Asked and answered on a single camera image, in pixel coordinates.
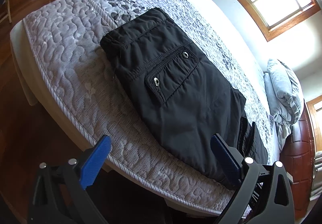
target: blue gripper pad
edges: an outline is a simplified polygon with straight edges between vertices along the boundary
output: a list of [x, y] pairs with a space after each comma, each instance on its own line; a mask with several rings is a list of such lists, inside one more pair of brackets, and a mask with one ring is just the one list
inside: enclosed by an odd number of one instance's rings
[[219, 134], [215, 134], [210, 139], [210, 148], [218, 163], [223, 169], [227, 180], [234, 186], [240, 187], [241, 162], [244, 159], [236, 148], [229, 147]]
[[111, 139], [109, 136], [103, 135], [92, 148], [91, 154], [80, 169], [79, 182], [84, 190], [94, 183], [110, 151]]

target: black leaf print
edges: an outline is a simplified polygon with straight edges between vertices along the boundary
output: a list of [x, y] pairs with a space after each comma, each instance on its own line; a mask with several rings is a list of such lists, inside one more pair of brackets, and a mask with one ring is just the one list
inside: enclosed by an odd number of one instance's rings
[[110, 4], [111, 6], [113, 6], [113, 7], [116, 7], [116, 6], [117, 6], [117, 4], [116, 4], [116, 3], [113, 3], [113, 2], [109, 2], [109, 4]]
[[130, 15], [122, 14], [122, 20], [125, 21], [125, 22], [129, 22], [130, 21]]
[[127, 5], [125, 5], [125, 4], [124, 4], [124, 5], [121, 5], [121, 6], [122, 6], [122, 8], [123, 8], [123, 9], [125, 9], [125, 10], [130, 9], [130, 7], [128, 7], [128, 6], [127, 6]]

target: metal snap button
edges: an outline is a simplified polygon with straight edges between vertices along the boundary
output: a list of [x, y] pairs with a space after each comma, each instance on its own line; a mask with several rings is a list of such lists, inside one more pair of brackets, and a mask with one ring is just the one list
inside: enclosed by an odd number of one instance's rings
[[189, 55], [188, 55], [188, 53], [186, 51], [184, 51], [182, 53], [182, 57], [185, 58], [185, 59], [187, 59], [189, 57]]
[[155, 77], [153, 80], [154, 80], [154, 84], [156, 86], [159, 86], [160, 85], [160, 81], [159, 81], [159, 79], [157, 77]]

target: wooden floor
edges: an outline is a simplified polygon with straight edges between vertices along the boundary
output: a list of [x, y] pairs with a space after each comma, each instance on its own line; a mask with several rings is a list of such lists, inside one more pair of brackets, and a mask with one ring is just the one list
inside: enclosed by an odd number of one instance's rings
[[0, 192], [22, 222], [39, 163], [60, 165], [81, 153], [41, 104], [28, 104], [10, 53], [13, 26], [52, 1], [26, 0], [11, 9], [12, 24], [0, 24]]

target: blue rubber tip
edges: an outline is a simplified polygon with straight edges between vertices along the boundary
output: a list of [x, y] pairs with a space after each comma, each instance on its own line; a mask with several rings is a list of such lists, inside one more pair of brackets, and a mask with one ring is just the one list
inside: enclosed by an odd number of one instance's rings
[[80, 169], [79, 182], [85, 190], [92, 185], [102, 168], [105, 159], [111, 151], [111, 139], [107, 135], [103, 135], [101, 139], [94, 146], [94, 150], [88, 157], [87, 161]]

